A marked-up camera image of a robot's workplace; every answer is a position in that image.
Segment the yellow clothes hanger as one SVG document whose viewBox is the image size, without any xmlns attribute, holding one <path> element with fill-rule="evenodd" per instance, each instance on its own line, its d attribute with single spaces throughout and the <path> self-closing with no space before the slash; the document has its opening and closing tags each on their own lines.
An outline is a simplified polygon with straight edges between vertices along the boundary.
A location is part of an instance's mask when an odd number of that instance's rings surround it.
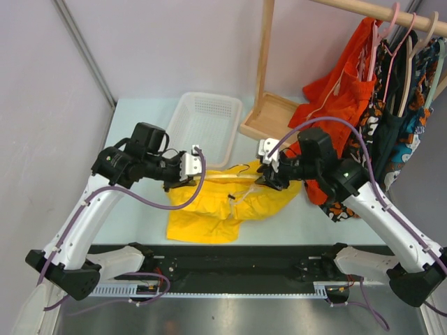
<svg viewBox="0 0 447 335">
<path fill-rule="evenodd" d="M 218 179 L 250 179 L 256 180 L 260 175 L 251 172 L 251 167 L 247 163 L 231 166 L 227 170 L 209 170 L 205 173 L 204 180 Z"/>
</svg>

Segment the yellow shorts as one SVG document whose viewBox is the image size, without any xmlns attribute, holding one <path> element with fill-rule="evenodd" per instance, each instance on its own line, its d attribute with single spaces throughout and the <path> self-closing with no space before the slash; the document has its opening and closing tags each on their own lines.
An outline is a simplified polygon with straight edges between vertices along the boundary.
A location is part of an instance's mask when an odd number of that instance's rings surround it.
<svg viewBox="0 0 447 335">
<path fill-rule="evenodd" d="M 258 161 L 247 164 L 257 173 Z M 166 238 L 201 244 L 235 241 L 243 222 L 278 214 L 300 192 L 301 185 L 292 181 L 287 189 L 276 191 L 250 179 L 205 180 L 190 205 L 169 213 Z"/>
</svg>

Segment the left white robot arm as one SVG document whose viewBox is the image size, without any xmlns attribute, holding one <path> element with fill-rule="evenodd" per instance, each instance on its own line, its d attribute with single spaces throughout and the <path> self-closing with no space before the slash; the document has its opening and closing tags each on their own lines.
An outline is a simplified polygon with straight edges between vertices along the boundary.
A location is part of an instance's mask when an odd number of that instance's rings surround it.
<svg viewBox="0 0 447 335">
<path fill-rule="evenodd" d="M 131 192 L 132 185 L 144 178 L 162 181 L 166 191 L 189 185 L 194 177 L 204 182 L 206 160 L 200 147 L 195 145 L 191 151 L 179 151 L 166 158 L 169 140 L 162 128 L 140 122 L 131 137 L 98 154 L 71 216 L 44 249 L 29 251 L 25 258 L 39 273 L 39 283 L 48 280 L 80 301 L 100 281 L 132 273 L 145 279 L 153 274 L 151 252 L 138 243 L 99 255 L 88 252 L 112 208 L 124 195 L 168 211 L 183 209 L 198 196 L 194 192 L 184 203 L 172 206 L 151 202 Z"/>
</svg>

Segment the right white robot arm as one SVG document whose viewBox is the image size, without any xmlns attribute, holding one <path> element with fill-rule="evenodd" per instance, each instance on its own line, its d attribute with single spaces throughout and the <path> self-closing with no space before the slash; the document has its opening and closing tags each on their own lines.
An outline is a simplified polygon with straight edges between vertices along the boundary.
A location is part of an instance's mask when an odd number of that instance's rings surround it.
<svg viewBox="0 0 447 335">
<path fill-rule="evenodd" d="M 257 184 L 282 191 L 292 181 L 316 181 L 329 200 L 353 210 L 392 252 L 382 255 L 337 243 L 324 255 L 323 274 L 330 280 L 346 274 L 385 283 L 404 303 L 422 306 L 446 279 L 446 249 L 394 207 L 361 164 L 340 159 L 327 133 L 309 128 L 298 134 L 298 142 L 300 154 L 288 158 L 278 150 L 278 140 L 260 140 Z"/>
</svg>

